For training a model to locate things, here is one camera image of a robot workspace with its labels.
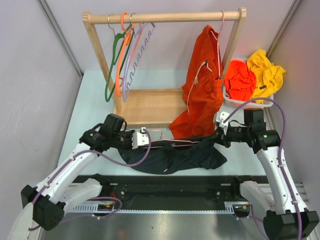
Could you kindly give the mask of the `pink wire hanger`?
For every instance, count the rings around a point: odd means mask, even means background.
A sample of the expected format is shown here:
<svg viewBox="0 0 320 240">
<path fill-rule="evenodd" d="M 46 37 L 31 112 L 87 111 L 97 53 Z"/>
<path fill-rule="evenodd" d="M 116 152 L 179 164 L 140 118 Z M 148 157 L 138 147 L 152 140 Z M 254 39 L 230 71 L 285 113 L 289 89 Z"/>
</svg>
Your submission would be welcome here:
<svg viewBox="0 0 320 240">
<path fill-rule="evenodd" d="M 150 131 L 151 137 L 151 150 L 159 149 L 166 146 L 173 148 L 184 148 L 198 145 L 202 142 L 206 142 L 210 145 L 215 145 L 213 139 L 210 136 L 195 136 L 187 138 L 167 138 L 164 132 L 160 129 L 153 129 Z"/>
</svg>

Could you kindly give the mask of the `black shorts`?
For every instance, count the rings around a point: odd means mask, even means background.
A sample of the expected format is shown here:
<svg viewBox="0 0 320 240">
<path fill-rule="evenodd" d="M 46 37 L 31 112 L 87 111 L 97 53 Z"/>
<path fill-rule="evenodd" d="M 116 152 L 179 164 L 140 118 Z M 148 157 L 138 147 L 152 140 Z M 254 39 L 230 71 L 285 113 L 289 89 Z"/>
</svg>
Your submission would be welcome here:
<svg viewBox="0 0 320 240">
<path fill-rule="evenodd" d="M 170 175 L 196 168 L 214 170 L 226 162 L 227 158 L 214 145 L 201 142 L 191 147 L 150 149 L 146 159 L 132 168 L 147 174 Z"/>
</svg>

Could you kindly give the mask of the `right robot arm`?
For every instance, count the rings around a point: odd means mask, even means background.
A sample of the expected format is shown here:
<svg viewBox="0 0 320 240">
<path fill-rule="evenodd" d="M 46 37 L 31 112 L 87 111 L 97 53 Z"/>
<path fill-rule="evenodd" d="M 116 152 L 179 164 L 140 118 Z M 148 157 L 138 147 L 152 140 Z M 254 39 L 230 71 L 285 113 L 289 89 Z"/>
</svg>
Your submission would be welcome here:
<svg viewBox="0 0 320 240">
<path fill-rule="evenodd" d="M 270 240 L 306 239 L 320 222 L 316 211 L 310 211 L 302 199 L 290 171 L 281 139 L 276 130 L 268 130 L 264 112 L 245 109 L 244 124 L 231 126 L 230 114 L 216 113 L 214 139 L 226 148 L 232 142 L 246 143 L 263 167 L 272 195 L 267 195 L 250 176 L 241 176 L 230 188 L 231 196 L 252 206 L 252 214 L 262 219 L 264 232 Z"/>
</svg>

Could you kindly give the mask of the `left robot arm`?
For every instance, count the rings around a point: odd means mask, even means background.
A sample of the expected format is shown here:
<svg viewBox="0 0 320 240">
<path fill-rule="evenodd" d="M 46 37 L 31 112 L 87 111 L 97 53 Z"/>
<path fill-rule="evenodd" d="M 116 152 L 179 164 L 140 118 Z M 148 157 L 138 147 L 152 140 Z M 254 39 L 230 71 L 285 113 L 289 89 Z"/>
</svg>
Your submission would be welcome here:
<svg viewBox="0 0 320 240">
<path fill-rule="evenodd" d="M 23 207 L 32 205 L 31 217 L 46 231 L 54 229 L 69 210 L 83 202 L 112 196 L 110 181 L 94 174 L 72 190 L 69 185 L 81 171 L 110 148 L 132 147 L 132 132 L 126 130 L 126 120 L 114 113 L 103 123 L 85 131 L 70 156 L 36 186 L 26 185 L 21 190 Z"/>
</svg>

